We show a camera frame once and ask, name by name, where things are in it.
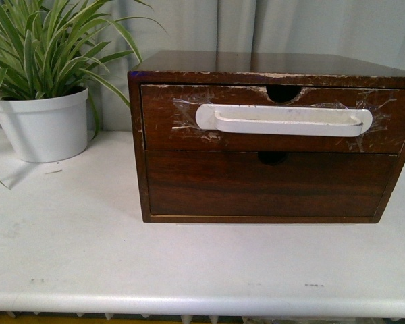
top drawer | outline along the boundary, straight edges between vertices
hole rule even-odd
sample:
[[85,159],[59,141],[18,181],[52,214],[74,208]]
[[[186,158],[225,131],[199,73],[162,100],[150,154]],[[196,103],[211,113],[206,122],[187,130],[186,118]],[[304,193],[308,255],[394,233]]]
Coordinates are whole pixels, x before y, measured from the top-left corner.
[[[144,139],[148,150],[321,151],[399,153],[405,141],[405,90],[276,86],[141,86]],[[234,134],[201,130],[196,110],[203,103],[316,106],[367,109],[373,123],[353,137]]]

worn wood edge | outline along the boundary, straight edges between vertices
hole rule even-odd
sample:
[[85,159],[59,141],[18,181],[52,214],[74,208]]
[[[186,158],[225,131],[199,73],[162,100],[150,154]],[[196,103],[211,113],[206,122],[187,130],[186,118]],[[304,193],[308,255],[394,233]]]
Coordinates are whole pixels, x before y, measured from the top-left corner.
[[375,223],[379,222],[379,220],[383,216],[384,210],[390,200],[390,197],[392,196],[392,192],[396,187],[396,183],[398,182],[399,176],[402,172],[404,165],[405,165],[405,141],[400,150],[398,162],[394,165],[393,171],[389,178],[389,182],[385,187],[383,196],[381,197],[377,210],[375,211],[375,215],[373,217]]
[[337,76],[333,74],[282,74],[264,72],[175,72],[132,70],[134,78],[149,84],[284,84],[328,88],[405,90],[405,77]]
[[142,122],[142,107],[140,102],[140,83],[128,74],[128,87],[130,98],[130,113],[132,118],[132,136],[134,138],[134,152],[136,161],[136,174],[143,221],[150,219],[149,184],[147,180],[144,123]]
[[150,215],[144,222],[151,223],[236,223],[236,224],[355,224],[378,223],[374,217],[282,217],[282,216],[204,216]]

wooden drawer unit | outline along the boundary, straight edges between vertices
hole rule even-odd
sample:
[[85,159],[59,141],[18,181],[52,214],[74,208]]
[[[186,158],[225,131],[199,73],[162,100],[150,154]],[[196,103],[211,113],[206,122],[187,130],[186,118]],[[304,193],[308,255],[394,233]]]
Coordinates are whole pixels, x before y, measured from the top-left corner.
[[166,51],[128,80],[144,221],[376,223],[405,162],[405,71]]

brown wood surface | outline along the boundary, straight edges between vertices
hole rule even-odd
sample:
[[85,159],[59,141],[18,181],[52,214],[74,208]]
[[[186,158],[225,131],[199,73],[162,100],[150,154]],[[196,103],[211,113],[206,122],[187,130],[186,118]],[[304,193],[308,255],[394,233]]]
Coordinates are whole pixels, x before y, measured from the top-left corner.
[[134,152],[136,162],[136,174],[138,176],[138,189],[142,218],[150,221],[149,187],[147,184],[146,159],[144,146],[144,126],[141,114],[140,85],[129,80],[129,98],[131,101],[130,111],[132,116],[132,135],[134,137]]
[[288,103],[345,106],[372,112],[374,122],[366,133],[356,138],[339,138],[199,129],[195,113],[203,103],[276,105],[265,86],[142,85],[141,89],[148,150],[398,153],[405,141],[405,90],[303,88]]
[[373,218],[395,155],[146,152],[152,215]]
[[130,78],[141,83],[405,88],[405,71],[319,54],[162,51],[136,66]]

wooden cabinet top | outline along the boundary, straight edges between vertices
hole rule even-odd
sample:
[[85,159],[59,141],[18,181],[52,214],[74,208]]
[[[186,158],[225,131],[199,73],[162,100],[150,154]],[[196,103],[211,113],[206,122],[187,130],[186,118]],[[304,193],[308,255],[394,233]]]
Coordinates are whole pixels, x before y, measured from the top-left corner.
[[129,73],[137,82],[405,88],[405,71],[339,55],[161,51]]

